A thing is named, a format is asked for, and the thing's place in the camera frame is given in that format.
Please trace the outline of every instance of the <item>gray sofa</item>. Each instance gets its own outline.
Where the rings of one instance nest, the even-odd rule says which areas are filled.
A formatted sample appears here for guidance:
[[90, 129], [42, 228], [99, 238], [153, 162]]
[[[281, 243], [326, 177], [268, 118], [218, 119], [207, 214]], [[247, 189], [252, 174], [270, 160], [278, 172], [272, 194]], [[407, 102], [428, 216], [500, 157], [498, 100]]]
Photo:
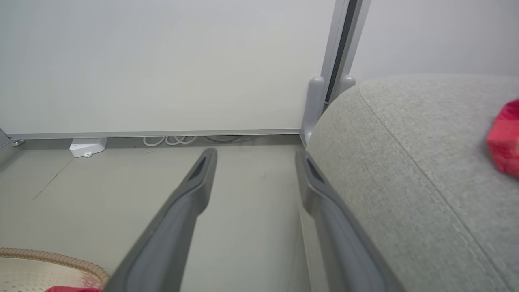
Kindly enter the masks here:
[[[485, 143], [517, 97], [517, 78], [404, 76], [354, 86], [320, 118], [308, 152], [407, 291], [519, 290], [519, 181]], [[312, 291], [328, 291], [300, 214]]]

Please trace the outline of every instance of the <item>red cloth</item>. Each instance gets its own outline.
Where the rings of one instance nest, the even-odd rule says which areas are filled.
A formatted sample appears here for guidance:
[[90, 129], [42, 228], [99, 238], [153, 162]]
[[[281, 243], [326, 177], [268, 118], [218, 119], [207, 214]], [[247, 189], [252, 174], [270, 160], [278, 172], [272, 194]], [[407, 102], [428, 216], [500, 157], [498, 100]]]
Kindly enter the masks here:
[[47, 289], [45, 292], [100, 292], [98, 288], [80, 288], [80, 287], [65, 287], [65, 286], [54, 286]]
[[505, 104], [487, 136], [498, 170], [519, 177], [519, 99]]

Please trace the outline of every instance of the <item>gray floor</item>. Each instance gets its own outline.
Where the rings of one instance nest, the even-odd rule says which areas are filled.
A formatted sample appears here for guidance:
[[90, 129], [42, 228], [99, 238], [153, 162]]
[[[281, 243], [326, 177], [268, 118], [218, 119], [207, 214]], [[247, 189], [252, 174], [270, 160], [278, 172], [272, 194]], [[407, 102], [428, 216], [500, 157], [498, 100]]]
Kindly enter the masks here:
[[309, 291], [298, 136], [154, 148], [118, 138], [90, 158], [73, 158], [69, 146], [32, 140], [0, 150], [0, 247], [65, 254], [112, 273], [203, 149], [216, 147], [213, 191], [182, 291]]

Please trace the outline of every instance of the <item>white wall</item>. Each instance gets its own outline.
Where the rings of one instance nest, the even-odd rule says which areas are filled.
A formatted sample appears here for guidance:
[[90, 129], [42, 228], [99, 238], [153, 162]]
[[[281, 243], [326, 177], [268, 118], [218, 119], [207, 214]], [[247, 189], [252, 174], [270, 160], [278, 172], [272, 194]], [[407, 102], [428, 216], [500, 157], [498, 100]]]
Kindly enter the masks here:
[[519, 1], [372, 0], [349, 74], [412, 73], [519, 76]]
[[0, 1], [8, 134], [299, 129], [335, 0]]

